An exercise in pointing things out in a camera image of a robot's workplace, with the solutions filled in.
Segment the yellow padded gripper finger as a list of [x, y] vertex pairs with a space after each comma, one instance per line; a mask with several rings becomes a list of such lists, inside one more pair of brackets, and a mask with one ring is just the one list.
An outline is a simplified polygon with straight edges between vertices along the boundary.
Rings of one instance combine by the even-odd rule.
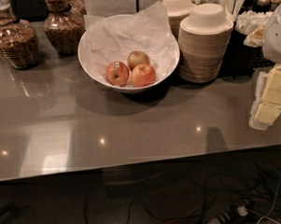
[[281, 63], [269, 72], [260, 71], [255, 89], [248, 124], [255, 130], [267, 130], [281, 114]]

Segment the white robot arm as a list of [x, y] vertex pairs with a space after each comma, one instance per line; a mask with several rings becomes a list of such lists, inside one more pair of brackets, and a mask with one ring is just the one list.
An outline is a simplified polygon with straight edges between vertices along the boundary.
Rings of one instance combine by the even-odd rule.
[[281, 4], [266, 21], [262, 36], [263, 56], [274, 63], [269, 73], [260, 72], [249, 126], [267, 130], [281, 114]]

